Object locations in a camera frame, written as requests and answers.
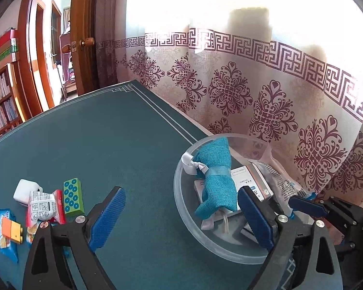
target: brass door knob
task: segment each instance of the brass door knob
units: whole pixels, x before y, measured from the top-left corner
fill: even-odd
[[[69,54],[71,52],[71,45],[64,45],[62,47],[62,53],[63,54]]]
[[[81,48],[83,47],[90,47],[92,45],[94,45],[94,38],[86,38],[85,40],[80,40],[79,44],[81,45]]]

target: bookshelf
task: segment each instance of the bookshelf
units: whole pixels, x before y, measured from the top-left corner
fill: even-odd
[[[10,64],[0,69],[0,136],[21,124],[10,78]]]

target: green tablecloth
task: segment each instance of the green tablecloth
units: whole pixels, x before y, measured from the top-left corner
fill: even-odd
[[[245,289],[259,266],[235,264],[205,249],[174,202],[176,165],[205,136],[137,81],[80,96],[0,139],[0,208],[10,208],[24,226],[26,208],[12,198],[20,179],[51,193],[79,178],[86,213],[121,186],[126,207],[96,252],[117,289]],[[18,246],[18,264],[0,253],[0,276],[18,290],[28,249]],[[72,256],[69,264],[84,289]]]

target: curtain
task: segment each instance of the curtain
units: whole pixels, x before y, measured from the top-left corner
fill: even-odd
[[[70,21],[70,8],[63,10],[63,33],[66,33]]]
[[[212,133],[285,154],[319,198],[363,201],[363,13],[353,0],[97,0],[102,87],[139,80]]]

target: white border line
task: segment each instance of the white border line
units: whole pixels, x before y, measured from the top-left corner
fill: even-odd
[[[171,122],[169,122],[166,118],[164,118],[164,116],[162,115],[162,114],[160,114],[160,112],[159,111],[157,111],[148,101],[146,101],[143,97],[142,97],[142,95],[140,95],[137,91],[135,91],[134,89],[133,89],[133,91],[138,95],[138,96],[140,96],[141,97],[141,99],[143,100],[143,101],[145,101],[147,104],[148,104],[148,106],[150,106],[153,110],[155,110],[165,121],[167,121],[168,122],[168,124],[170,125],[170,126],[172,126],[181,136],[183,136],[184,137],[184,139],[186,140],[186,141],[188,141],[191,145],[193,145],[194,143],[193,142],[191,142],[187,137],[185,137],[184,135],[183,135],[183,133],[182,132],[180,132],[177,128],[175,128],[174,126],[173,126],[173,124],[171,123]]]
[[[153,103],[157,108],[159,108],[163,113],[165,113],[173,122],[175,122],[178,126],[181,127],[182,130],[184,130],[189,136],[192,137],[192,139],[197,142],[198,140],[192,136],[185,128],[183,128],[179,123],[177,123],[168,113],[166,113],[163,109],[161,109],[156,103],[154,103],[146,94],[144,94],[141,90],[139,90],[135,85],[132,85],[134,88],[136,88],[140,93],[142,93],[151,103]]]
[[[63,107],[66,107],[68,105],[71,105],[73,103],[76,103],[76,102],[79,102],[79,101],[82,101],[84,99],[87,99],[87,98],[90,98],[90,97],[94,97],[94,96],[97,96],[99,94],[103,94],[105,92],[116,92],[116,89],[119,89],[120,87],[129,87],[133,92],[135,92],[142,100],[144,100],[153,110],[155,110],[170,126],[172,126],[186,141],[188,141],[191,145],[193,145],[194,143],[191,142],[182,132],[180,132],[171,122],[169,122],[162,114],[160,114],[159,111],[157,111],[148,101],[146,101],[146,99],[144,99],[144,97],[142,97],[142,95],[144,95],[151,103],[153,103],[159,110],[161,110],[165,115],[167,115],[167,117],[169,117],[174,123],[176,123],[184,132],[186,132],[194,142],[197,142],[198,140],[192,136],[184,127],[182,127],[178,122],[175,121],[175,119],[173,119],[168,113],[166,113],[163,109],[161,109],[156,103],[154,103],[146,94],[144,94],[141,90],[139,90],[135,85],[134,83],[132,83],[133,81],[126,81],[126,82],[123,82],[123,83],[119,83],[117,85],[111,85],[109,87],[106,87],[106,88],[103,88],[103,89],[99,89],[99,90],[96,90],[95,92],[92,92],[92,93],[89,93],[89,94],[84,94],[78,98],[75,98],[71,101],[67,101],[57,107],[54,107],[50,110],[47,110],[33,118],[31,118],[30,120],[24,122],[23,124],[19,125],[17,128],[14,128],[13,130],[11,130],[10,132],[4,134],[4,136],[2,136],[0,138],[0,142],[3,141],[4,139],[6,139],[7,137],[9,137],[10,135],[12,135],[14,132],[20,130],[21,128],[23,128],[24,126],[38,120],[39,118],[41,117],[44,117],[56,110],[59,110]]]

